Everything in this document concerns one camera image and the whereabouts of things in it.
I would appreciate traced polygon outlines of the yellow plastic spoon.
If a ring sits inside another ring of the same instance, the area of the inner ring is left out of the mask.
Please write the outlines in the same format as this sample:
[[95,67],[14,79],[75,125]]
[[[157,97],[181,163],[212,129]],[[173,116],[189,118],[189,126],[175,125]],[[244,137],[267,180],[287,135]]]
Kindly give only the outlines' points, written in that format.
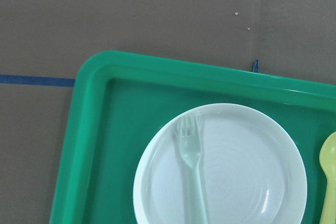
[[335,132],[323,143],[319,162],[327,179],[320,223],[335,223]]

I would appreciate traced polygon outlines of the white round plate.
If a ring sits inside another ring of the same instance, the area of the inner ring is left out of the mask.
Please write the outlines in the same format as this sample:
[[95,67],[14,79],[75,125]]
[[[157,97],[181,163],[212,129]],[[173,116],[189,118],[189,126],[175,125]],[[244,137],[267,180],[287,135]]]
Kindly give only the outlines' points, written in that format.
[[138,223],[186,223],[176,122],[195,115],[202,141],[201,181],[208,223],[301,223],[307,179],[288,133],[252,108],[199,106],[165,124],[139,161],[133,206]]

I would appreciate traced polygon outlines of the green plastic tray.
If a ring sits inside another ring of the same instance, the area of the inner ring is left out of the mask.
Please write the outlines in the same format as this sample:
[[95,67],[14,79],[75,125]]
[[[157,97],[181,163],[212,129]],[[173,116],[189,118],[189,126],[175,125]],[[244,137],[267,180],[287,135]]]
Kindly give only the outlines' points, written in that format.
[[133,180],[148,142],[182,112],[218,102],[257,109],[289,133],[308,180],[302,221],[318,223],[335,86],[121,51],[91,57],[77,74],[50,223],[135,223]]

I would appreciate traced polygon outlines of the pale green plastic fork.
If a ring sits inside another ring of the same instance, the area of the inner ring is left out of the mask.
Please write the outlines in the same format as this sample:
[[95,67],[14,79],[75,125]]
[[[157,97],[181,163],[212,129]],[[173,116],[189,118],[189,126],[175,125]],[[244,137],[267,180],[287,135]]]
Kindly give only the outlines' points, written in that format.
[[181,159],[185,222],[208,223],[200,172],[202,141],[195,115],[185,114],[178,118],[176,145]]

